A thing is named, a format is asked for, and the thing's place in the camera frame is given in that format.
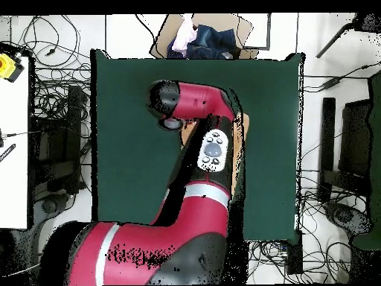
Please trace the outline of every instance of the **cloth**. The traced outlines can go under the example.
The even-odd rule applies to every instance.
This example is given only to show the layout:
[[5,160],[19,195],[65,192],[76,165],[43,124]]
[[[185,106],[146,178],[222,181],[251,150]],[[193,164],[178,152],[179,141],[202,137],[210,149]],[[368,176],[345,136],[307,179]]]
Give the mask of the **cloth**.
[[199,25],[196,39],[187,46],[189,59],[232,59],[236,53],[233,29],[217,32],[206,25]]
[[197,30],[193,29],[191,16],[184,15],[184,22],[177,31],[177,36],[173,42],[172,50],[181,53],[184,57],[187,55],[187,45],[193,42],[197,37]]
[[172,39],[172,41],[167,47],[167,59],[186,59],[182,53],[172,50],[172,46],[173,46],[173,43],[175,42],[175,39],[176,38]]

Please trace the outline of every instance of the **dark green table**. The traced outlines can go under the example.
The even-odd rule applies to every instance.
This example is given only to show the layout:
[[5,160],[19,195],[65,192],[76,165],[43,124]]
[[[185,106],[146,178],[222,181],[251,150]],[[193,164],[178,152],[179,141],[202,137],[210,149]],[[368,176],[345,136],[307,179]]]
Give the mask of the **dark green table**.
[[369,234],[356,236],[353,245],[362,250],[381,250],[381,71],[368,79],[368,86],[372,102],[368,119],[371,128],[371,196],[368,207],[374,227]]
[[180,146],[178,133],[159,129],[145,97],[155,80],[180,80],[232,88],[250,117],[244,238],[294,238],[300,54],[281,62],[113,60],[102,51],[92,54],[98,220],[147,224],[155,217]]

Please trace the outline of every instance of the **white stripe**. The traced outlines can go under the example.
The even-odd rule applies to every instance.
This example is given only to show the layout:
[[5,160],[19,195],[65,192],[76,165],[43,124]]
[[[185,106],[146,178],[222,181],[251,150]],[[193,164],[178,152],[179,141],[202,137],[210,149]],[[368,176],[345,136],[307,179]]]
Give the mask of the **white stripe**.
[[208,197],[216,200],[228,208],[230,197],[220,188],[209,184],[191,184],[188,185],[185,191],[186,197]]
[[169,193],[170,193],[170,189],[168,188],[167,191],[165,192],[165,195],[164,195],[164,199],[163,199],[163,200],[166,200],[166,199],[167,199]]
[[107,232],[106,237],[103,239],[102,246],[99,250],[99,255],[97,259],[97,264],[95,265],[95,281],[97,286],[103,286],[103,274],[104,267],[106,266],[106,255],[109,251],[112,239],[115,236],[115,233],[119,229],[119,225],[116,223],[110,230]]

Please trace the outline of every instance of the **red robot arm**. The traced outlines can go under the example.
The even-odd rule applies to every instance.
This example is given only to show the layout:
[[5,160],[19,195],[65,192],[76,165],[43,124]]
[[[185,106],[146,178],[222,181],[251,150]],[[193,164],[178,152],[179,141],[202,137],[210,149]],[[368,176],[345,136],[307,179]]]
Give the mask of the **red robot arm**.
[[[66,224],[41,260],[43,282],[66,285],[218,284],[223,269],[231,199],[234,113],[223,90],[161,80],[148,109],[163,128],[196,120],[156,219],[131,223]],[[64,253],[57,254],[57,249]],[[50,264],[57,273],[52,275]]]

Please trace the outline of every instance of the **blue cloth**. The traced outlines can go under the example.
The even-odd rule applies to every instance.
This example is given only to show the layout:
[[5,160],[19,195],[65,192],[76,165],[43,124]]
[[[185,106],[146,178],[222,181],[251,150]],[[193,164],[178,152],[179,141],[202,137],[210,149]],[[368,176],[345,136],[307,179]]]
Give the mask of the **blue cloth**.
[[197,37],[187,46],[189,59],[226,59],[222,53],[237,53],[234,30],[217,32],[210,26],[199,25]]
[[170,42],[170,44],[168,45],[167,47],[167,59],[186,59],[182,53],[179,53],[178,51],[173,51],[172,50],[172,46],[173,46],[173,43],[175,42],[175,39],[174,38],[172,40],[172,42]]

